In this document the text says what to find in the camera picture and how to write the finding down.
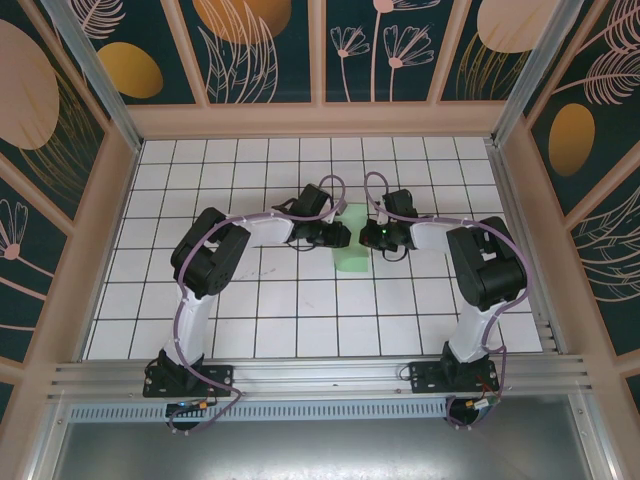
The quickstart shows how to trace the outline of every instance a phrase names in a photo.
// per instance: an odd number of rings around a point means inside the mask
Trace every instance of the mounting plate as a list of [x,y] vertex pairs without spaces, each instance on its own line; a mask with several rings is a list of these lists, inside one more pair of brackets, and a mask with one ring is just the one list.
[[[411,362],[409,365],[411,391],[413,393],[482,393],[482,382],[475,375],[472,377],[459,377],[455,384],[447,382],[440,361]],[[478,371],[480,378],[498,391],[500,387],[496,366],[492,361],[486,362],[484,371]]]
[[[233,386],[233,367],[231,365],[203,365],[198,372],[214,382]],[[142,396],[145,398],[184,398],[184,397],[229,397],[231,392],[222,388],[210,387],[198,382],[195,387],[186,390],[171,381],[162,367],[153,366],[147,369]]]

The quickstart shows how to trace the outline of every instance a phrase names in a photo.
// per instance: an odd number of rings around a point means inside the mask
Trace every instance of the green sponge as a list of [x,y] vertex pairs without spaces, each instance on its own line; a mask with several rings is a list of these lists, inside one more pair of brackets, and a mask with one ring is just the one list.
[[351,241],[346,248],[333,249],[333,262],[339,272],[369,271],[369,249],[360,245],[360,230],[367,223],[367,205],[350,203],[342,215],[336,217],[351,232]]

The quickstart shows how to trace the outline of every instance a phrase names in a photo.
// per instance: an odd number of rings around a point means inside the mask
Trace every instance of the dark teal wallpaper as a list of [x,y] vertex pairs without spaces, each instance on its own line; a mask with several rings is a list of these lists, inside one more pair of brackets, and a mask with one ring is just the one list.
[[11,398],[11,392],[13,392],[13,385],[0,382],[0,423],[2,423],[4,412],[7,411],[9,399]]
[[124,103],[194,103],[159,0],[70,0],[69,4]]
[[472,0],[441,100],[506,100],[554,0]]
[[24,360],[66,239],[0,179],[0,357]]
[[211,103],[311,101],[307,0],[180,0]]
[[627,386],[631,392],[631,397],[636,404],[636,409],[640,414],[640,374],[627,377]]
[[326,101],[426,100],[451,6],[328,0]]
[[607,4],[531,129],[565,214],[640,140],[637,11]]
[[15,0],[0,38],[0,154],[73,219],[104,131]]
[[109,115],[109,112],[107,111],[107,109],[104,107],[104,104],[102,103],[102,100],[100,99],[100,97],[98,96],[98,94],[96,93],[96,91],[93,88],[93,85],[91,85],[91,83],[89,83],[89,81],[87,80],[87,78],[85,77],[82,68],[80,68],[80,64],[76,61],[75,57],[73,56],[73,54],[71,53],[71,50],[69,50],[69,47],[67,47],[67,44],[64,40],[62,40],[62,37],[60,36],[60,34],[58,33],[58,31],[54,28],[53,26],[53,22],[51,21],[51,17],[49,17],[49,14],[47,13],[47,10],[44,8],[44,6],[42,5],[42,2],[40,2],[40,0],[36,0],[36,6],[40,9],[40,13],[42,14],[42,16],[44,17],[44,19],[47,21],[47,23],[49,24],[49,27],[53,30],[53,32],[56,35],[56,38],[58,39],[58,43],[60,45],[62,45],[62,48],[64,48],[64,51],[67,54],[67,57],[69,57],[69,59],[71,60],[71,62],[73,63],[73,65],[76,67],[76,70],[78,71],[78,73],[80,75],[82,75],[82,78],[84,80],[84,83],[87,85],[87,87],[89,87],[89,90],[91,90],[91,94],[93,95],[93,98],[96,99],[96,101],[98,102],[98,105],[100,106],[100,109],[102,110],[102,112],[105,114],[105,116],[108,119],[111,119],[111,115]]
[[560,48],[558,49],[555,57],[553,58],[553,61],[547,68],[547,71],[545,72],[542,79],[540,80],[540,83],[538,84],[535,91],[531,95],[531,98],[529,99],[529,102],[527,103],[526,107],[524,107],[524,115],[526,117],[529,116],[529,112],[538,101],[538,97],[540,96],[540,94],[542,93],[542,90],[546,86],[547,81],[549,80],[549,77],[558,66],[560,59],[564,55],[564,52],[567,50],[567,47],[571,43],[571,40],[573,40],[573,37],[575,36],[576,31],[578,30],[578,28],[580,28],[580,24],[584,20],[584,17],[587,15],[587,13],[589,13],[589,9],[591,8],[592,5],[593,5],[593,0],[584,0],[584,3],[582,4],[582,8],[580,8],[580,13],[576,17],[575,22],[573,22],[573,26],[569,30],[569,33],[567,34],[567,36],[564,38],[562,45],[560,45]]
[[616,354],[640,349],[640,169],[571,235]]

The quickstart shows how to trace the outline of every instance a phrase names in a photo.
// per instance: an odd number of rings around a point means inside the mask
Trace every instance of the vent slot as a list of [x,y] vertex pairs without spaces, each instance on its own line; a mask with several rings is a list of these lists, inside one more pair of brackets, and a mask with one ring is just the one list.
[[[340,400],[313,402],[244,402],[225,413],[219,421],[286,421],[286,420],[357,420],[384,418],[433,418],[445,416],[446,400]],[[206,411],[189,412],[175,419],[207,420],[224,405],[209,407]],[[70,423],[148,423],[165,422],[167,405],[150,404],[86,404],[74,405],[69,414]]]

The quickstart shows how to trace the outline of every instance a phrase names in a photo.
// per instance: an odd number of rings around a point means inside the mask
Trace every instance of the metal floor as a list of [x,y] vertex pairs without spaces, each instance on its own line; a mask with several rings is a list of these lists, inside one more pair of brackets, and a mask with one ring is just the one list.
[[472,431],[442,418],[228,422],[193,437],[159,424],[70,425],[60,480],[581,480],[568,402],[507,398]]

